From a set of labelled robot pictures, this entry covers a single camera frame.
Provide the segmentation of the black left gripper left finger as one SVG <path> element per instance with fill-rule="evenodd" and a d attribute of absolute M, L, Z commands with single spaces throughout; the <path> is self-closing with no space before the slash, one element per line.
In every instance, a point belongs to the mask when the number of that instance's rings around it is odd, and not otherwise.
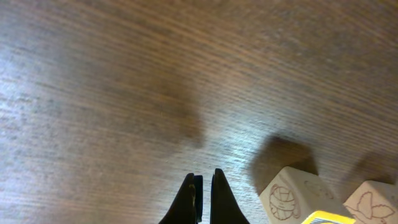
<path fill-rule="evenodd" d="M 159 224 L 199 224 L 203 215 L 203 176 L 189 173 Z"/>

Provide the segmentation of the green V block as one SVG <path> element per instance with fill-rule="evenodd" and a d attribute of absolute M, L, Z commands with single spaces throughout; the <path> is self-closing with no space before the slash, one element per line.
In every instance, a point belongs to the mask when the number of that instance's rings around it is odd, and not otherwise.
<path fill-rule="evenodd" d="M 397 186 L 364 181 L 343 204 L 355 224 L 397 224 Z"/>

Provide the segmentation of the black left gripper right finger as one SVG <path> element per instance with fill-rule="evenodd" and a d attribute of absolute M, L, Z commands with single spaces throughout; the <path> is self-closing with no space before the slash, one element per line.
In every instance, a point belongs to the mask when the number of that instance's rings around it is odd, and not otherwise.
<path fill-rule="evenodd" d="M 215 169 L 211 183 L 210 224 L 249 224 L 219 168 Z"/>

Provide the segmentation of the yellow C block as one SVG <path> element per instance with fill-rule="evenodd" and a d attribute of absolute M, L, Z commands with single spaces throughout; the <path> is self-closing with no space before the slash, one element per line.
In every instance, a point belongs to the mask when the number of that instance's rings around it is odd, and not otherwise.
<path fill-rule="evenodd" d="M 259 198 L 270 223 L 355 223 L 319 176 L 293 167 L 281 169 Z"/>

